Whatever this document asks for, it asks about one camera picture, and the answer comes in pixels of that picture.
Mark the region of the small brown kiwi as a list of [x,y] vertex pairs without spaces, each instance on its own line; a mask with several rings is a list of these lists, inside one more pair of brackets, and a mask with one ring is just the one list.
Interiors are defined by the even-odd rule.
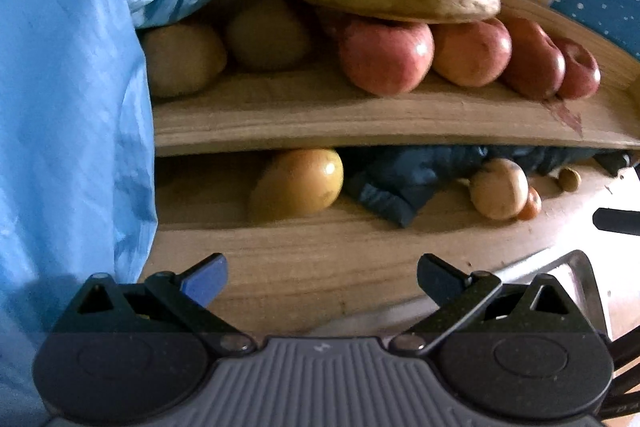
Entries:
[[579,172],[570,167],[563,167],[558,172],[559,188],[566,193],[575,193],[582,185],[582,177]]

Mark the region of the small orange tangerine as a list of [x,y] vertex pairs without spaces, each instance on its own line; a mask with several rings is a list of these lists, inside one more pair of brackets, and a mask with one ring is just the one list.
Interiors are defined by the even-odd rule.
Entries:
[[535,219],[541,212],[541,198],[535,187],[528,189],[526,203],[522,210],[516,216],[520,221],[529,221]]

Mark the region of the pale round pear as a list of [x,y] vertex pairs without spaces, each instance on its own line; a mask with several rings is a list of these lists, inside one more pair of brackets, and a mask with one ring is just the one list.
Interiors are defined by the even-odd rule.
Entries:
[[506,221],[515,218],[528,199],[525,172],[514,161],[495,158],[486,162],[469,182],[471,202],[485,218]]

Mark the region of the large yellow pear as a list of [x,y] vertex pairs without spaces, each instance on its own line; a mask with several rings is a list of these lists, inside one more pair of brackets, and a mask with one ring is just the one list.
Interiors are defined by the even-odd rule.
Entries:
[[248,199],[248,217],[270,222],[313,215],[337,200],[343,181],[343,161],[335,150],[289,150],[259,177]]

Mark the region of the dark blue cloth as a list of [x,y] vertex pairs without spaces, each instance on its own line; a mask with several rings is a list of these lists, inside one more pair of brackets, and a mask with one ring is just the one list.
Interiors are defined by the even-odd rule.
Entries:
[[407,228],[445,186],[474,176],[485,162],[506,158],[527,174],[551,171],[595,159],[615,176],[632,165],[630,150],[541,145],[379,145],[337,150],[344,181],[342,193],[398,227]]

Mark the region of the light blue plastic bag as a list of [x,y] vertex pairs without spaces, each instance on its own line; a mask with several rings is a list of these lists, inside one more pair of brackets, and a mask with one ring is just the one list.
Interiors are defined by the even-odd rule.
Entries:
[[1,0],[1,421],[49,415],[32,361],[96,272],[132,283],[157,227],[137,33],[210,0]]

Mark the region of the rightmost red apple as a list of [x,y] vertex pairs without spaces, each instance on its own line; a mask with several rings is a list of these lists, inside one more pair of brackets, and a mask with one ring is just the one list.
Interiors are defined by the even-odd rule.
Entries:
[[590,98],[600,87],[601,72],[596,58],[582,44],[565,37],[553,40],[565,60],[565,74],[556,92],[562,100]]

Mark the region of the red apple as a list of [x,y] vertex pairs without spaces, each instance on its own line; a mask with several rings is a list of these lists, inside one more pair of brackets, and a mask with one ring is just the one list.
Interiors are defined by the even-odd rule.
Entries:
[[590,98],[600,87],[601,72],[596,58],[582,44],[565,37],[553,40],[565,60],[565,74],[556,92],[562,100]]
[[376,96],[416,89],[435,54],[430,26],[351,20],[336,37],[342,71],[356,87]]
[[480,88],[498,79],[512,55],[509,31],[498,18],[432,27],[433,69],[463,88]]
[[511,17],[504,26],[511,37],[512,53],[500,82],[529,100],[553,98],[566,69],[560,49],[533,20]]

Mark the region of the curved wooden shelf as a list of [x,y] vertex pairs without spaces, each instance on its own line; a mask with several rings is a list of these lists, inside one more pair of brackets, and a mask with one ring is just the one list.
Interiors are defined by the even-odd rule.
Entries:
[[428,76],[416,90],[378,98],[353,86],[329,48],[284,72],[227,72],[212,87],[153,106],[160,156],[268,148],[387,144],[639,144],[639,63],[608,39],[530,0],[485,1],[581,43],[602,74],[587,100],[535,102],[493,83],[463,89]]

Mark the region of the brown kiwi on shelf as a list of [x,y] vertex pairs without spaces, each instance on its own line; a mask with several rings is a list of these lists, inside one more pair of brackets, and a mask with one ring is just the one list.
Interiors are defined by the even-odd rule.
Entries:
[[293,66],[311,50],[304,24],[284,0],[262,0],[239,12],[227,43],[244,66],[258,70]]
[[227,65],[227,51],[213,29],[175,24],[142,37],[151,95],[179,98],[201,91]]

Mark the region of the leftmost red apple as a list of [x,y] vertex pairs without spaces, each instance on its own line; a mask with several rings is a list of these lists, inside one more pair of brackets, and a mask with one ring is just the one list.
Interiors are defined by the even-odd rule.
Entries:
[[336,37],[342,71],[356,87],[376,96],[416,89],[435,54],[430,26],[351,20]]

